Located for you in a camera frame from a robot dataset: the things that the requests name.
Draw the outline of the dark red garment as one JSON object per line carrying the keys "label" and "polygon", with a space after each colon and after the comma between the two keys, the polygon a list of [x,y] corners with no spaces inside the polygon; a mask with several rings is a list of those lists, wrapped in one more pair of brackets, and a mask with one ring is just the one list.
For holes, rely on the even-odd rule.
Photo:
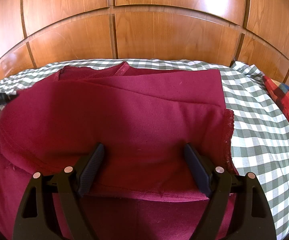
{"label": "dark red garment", "polygon": [[100,239],[189,239],[208,202],[182,156],[191,144],[229,170],[233,113],[217,69],[66,66],[0,113],[0,231],[11,239],[24,191],[103,144],[81,200]]}

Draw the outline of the green white checkered bedsheet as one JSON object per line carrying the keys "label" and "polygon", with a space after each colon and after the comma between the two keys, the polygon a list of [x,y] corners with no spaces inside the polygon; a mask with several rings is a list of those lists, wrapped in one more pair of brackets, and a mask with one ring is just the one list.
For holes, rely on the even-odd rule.
{"label": "green white checkered bedsheet", "polygon": [[[232,68],[202,61],[162,61],[142,59],[95,59],[49,63],[28,69],[0,81],[0,92],[15,94],[29,88],[64,66],[102,70],[127,61],[132,67],[158,70],[218,69],[222,77],[225,103],[235,114],[231,140],[233,162],[239,174],[255,172],[266,194],[276,227],[277,239],[289,233],[289,122],[271,99],[255,65],[234,63]],[[3,211],[0,215],[11,215]],[[11,237],[13,225],[0,216],[2,236]]]}

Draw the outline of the wooden panelled wardrobe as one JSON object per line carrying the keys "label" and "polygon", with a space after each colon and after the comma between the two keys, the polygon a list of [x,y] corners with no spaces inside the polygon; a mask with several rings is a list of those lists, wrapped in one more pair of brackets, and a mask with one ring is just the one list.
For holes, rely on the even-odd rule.
{"label": "wooden panelled wardrobe", "polygon": [[289,0],[0,0],[0,80],[132,58],[238,60],[289,85]]}

